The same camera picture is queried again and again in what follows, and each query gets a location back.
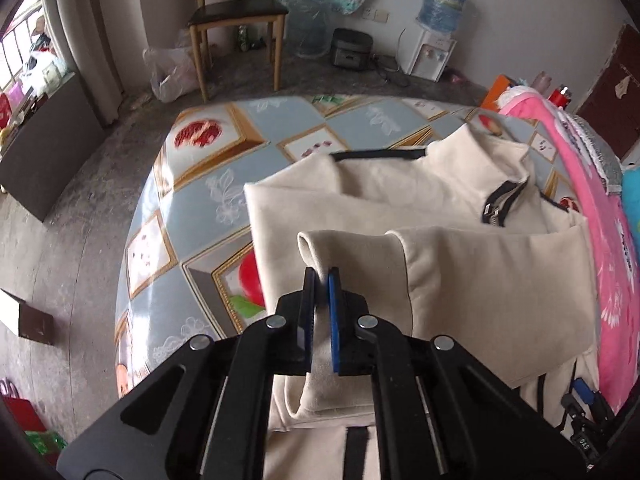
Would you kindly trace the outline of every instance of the orange box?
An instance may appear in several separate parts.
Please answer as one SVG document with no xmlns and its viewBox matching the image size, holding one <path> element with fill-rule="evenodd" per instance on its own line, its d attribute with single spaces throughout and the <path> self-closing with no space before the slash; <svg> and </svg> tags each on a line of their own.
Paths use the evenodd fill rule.
<svg viewBox="0 0 640 480">
<path fill-rule="evenodd" d="M 516 86 L 517 84 L 518 83 L 510 77 L 507 77 L 504 74 L 500 74 L 495 79 L 493 86 L 485 96 L 484 101 L 482 101 L 480 107 L 484 108 L 485 110 L 499 112 L 500 108 L 498 108 L 498 105 L 495 103 L 496 100 L 498 99 L 498 97 L 500 97 L 502 92 L 513 86 Z"/>
</svg>

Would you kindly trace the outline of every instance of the blue water bottle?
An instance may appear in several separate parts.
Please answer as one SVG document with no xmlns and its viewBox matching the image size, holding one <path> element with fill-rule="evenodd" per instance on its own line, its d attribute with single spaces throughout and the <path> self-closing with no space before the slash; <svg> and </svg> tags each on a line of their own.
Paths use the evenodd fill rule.
<svg viewBox="0 0 640 480">
<path fill-rule="evenodd" d="M 425 27 L 449 34 L 458 28 L 466 0 L 422 0 L 418 21 Z"/>
</svg>

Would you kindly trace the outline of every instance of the window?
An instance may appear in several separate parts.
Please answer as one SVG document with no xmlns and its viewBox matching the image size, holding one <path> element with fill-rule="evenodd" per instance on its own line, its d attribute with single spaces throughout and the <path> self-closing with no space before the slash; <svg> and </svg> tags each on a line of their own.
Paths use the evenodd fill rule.
<svg viewBox="0 0 640 480">
<path fill-rule="evenodd" d="M 19 78 L 22 65 L 29 59 L 31 45 L 36 40 L 31 33 L 43 14 L 42 0 L 24 0 L 15 13 L 0 41 L 0 89 L 6 90 Z"/>
</svg>

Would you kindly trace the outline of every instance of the curtain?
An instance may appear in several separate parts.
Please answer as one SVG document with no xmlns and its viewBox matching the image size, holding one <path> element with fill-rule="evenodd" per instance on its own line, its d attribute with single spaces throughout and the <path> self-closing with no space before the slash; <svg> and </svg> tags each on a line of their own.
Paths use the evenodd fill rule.
<svg viewBox="0 0 640 480">
<path fill-rule="evenodd" d="M 56 52 L 82 76 L 98 118 L 111 124 L 118 118 L 122 86 L 100 34 L 100 9 L 92 7 L 92 0 L 43 0 L 43 8 Z"/>
</svg>

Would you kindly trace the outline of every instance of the pink blanket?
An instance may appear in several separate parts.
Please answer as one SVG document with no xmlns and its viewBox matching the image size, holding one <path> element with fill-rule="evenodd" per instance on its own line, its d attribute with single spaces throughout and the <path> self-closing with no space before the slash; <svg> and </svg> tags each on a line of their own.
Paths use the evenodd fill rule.
<svg viewBox="0 0 640 480">
<path fill-rule="evenodd" d="M 503 115 L 534 119 L 549 132 L 588 218 L 600 300 L 600 391 L 617 412 L 638 376 L 640 282 L 620 197 L 607 196 L 574 126 L 537 92 L 508 91 Z"/>
</svg>

